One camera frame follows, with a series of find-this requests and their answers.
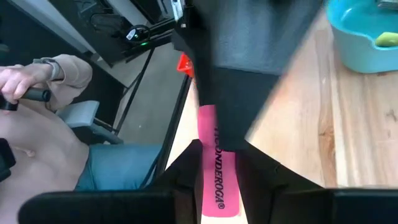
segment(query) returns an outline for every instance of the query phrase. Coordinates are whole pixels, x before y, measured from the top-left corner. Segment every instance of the teal bowl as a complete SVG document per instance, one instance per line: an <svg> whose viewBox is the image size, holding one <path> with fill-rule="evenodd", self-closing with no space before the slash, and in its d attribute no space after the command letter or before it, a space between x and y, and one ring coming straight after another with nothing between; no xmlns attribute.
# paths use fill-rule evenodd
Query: teal bowl
<svg viewBox="0 0 398 224"><path fill-rule="evenodd" d="M355 72L398 70L398 47L378 47L383 32L398 33L398 11L375 0L329 0L326 14L342 62Z"/></svg>

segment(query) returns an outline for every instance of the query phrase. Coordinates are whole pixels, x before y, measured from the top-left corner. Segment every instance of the wooden desk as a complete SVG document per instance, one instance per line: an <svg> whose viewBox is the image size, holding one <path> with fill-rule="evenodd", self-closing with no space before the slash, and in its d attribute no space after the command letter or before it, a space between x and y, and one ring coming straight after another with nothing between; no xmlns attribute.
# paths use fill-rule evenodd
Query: wooden desk
<svg viewBox="0 0 398 224"><path fill-rule="evenodd" d="M325 187L396 186L397 97L397 72L364 75L342 66L321 14L247 140ZM191 86L167 166L198 138L197 107ZM202 223L246 223L241 211Z"/></svg>

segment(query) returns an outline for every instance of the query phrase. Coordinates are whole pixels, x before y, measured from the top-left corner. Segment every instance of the floor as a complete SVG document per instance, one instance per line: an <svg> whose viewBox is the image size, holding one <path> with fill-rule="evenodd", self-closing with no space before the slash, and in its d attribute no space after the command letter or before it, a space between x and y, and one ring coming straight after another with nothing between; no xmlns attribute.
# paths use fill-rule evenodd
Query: floor
<svg viewBox="0 0 398 224"><path fill-rule="evenodd" d="M119 62L113 68L103 61L98 65L129 86L144 66L148 54L146 52L128 63ZM180 54L172 44L155 49L119 133L125 143L163 144L184 78L184 74L176 71ZM132 88L123 98L115 124L118 124L131 92Z"/></svg>

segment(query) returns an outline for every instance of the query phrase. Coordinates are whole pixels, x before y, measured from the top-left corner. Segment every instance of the orange object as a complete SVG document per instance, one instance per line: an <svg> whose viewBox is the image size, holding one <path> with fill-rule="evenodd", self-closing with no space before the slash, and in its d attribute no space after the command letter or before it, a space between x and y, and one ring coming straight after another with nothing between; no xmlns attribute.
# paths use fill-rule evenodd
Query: orange object
<svg viewBox="0 0 398 224"><path fill-rule="evenodd" d="M193 78L193 64L185 54L181 54L180 61L177 65L177 71L184 72L189 77Z"/></svg>

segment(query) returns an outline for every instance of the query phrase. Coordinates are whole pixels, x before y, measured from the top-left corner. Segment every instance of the hand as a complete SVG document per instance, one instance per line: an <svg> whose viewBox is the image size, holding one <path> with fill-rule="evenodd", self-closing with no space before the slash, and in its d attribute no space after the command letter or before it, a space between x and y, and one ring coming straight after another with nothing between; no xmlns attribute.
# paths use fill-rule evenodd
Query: hand
<svg viewBox="0 0 398 224"><path fill-rule="evenodd" d="M51 73L52 66L48 64L0 67L0 92L8 102L16 104L29 87L48 81Z"/></svg>

